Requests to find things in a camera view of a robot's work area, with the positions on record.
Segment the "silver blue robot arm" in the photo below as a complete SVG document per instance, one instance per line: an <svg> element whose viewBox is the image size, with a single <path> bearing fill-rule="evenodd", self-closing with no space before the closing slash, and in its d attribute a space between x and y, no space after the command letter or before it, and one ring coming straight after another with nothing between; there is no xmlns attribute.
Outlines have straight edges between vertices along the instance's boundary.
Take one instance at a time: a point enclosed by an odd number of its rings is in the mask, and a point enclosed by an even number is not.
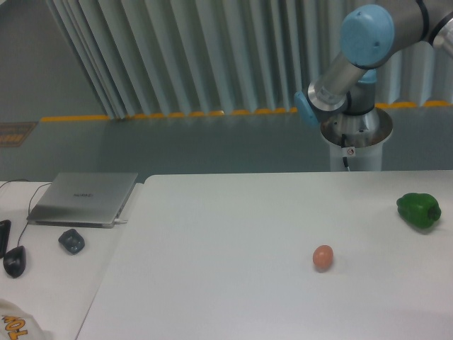
<svg viewBox="0 0 453 340"><path fill-rule="evenodd" d="M340 52L306 91L294 95L298 114L317 125L337 113L370 112L373 70L422 41L452 53L451 1L376 1L356 8L341 24Z"/></svg>

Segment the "cream sleeved forearm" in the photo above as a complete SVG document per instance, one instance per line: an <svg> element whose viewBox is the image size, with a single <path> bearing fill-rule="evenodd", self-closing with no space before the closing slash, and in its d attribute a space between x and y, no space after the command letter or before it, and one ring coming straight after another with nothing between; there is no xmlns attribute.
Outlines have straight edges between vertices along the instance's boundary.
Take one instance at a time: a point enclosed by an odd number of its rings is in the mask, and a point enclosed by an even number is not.
<svg viewBox="0 0 453 340"><path fill-rule="evenodd" d="M44 331L31 314L1 299L1 339L52 339L52 334Z"/></svg>

